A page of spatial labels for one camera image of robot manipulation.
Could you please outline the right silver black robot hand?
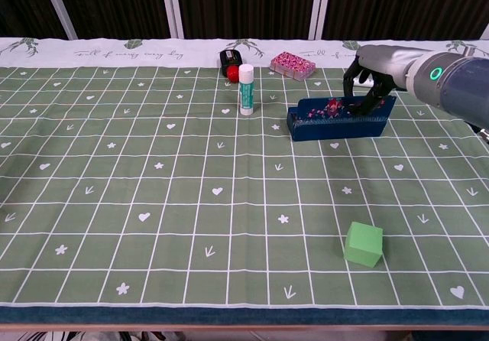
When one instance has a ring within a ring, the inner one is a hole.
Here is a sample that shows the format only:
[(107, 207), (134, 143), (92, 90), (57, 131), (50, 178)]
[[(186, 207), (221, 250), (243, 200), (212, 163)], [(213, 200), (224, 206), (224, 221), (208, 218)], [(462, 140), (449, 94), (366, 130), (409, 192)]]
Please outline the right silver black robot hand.
[(372, 76), (374, 85), (364, 100), (349, 108), (352, 115), (368, 115), (378, 107), (393, 89), (405, 90), (406, 75), (410, 66), (431, 50), (389, 45), (364, 45), (356, 51), (355, 58), (343, 76), (345, 97), (353, 96), (354, 80), (364, 83)]

